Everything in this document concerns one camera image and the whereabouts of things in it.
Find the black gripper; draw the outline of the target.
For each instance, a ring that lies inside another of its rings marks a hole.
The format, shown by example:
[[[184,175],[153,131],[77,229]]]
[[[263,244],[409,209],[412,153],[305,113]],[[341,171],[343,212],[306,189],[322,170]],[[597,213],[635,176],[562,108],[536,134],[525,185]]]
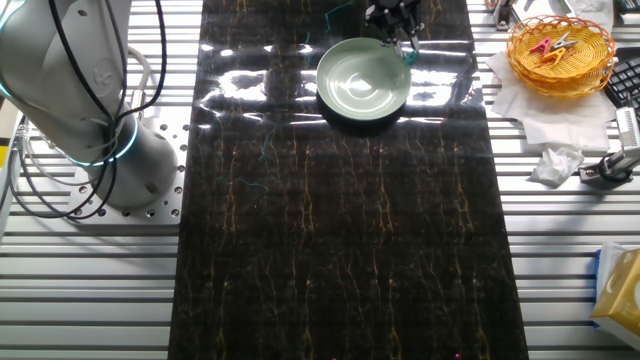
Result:
[[[420,0],[371,0],[364,20],[378,30],[381,39],[390,40],[398,56],[404,55],[398,29],[407,34],[413,50],[419,50],[418,35],[423,28]]]

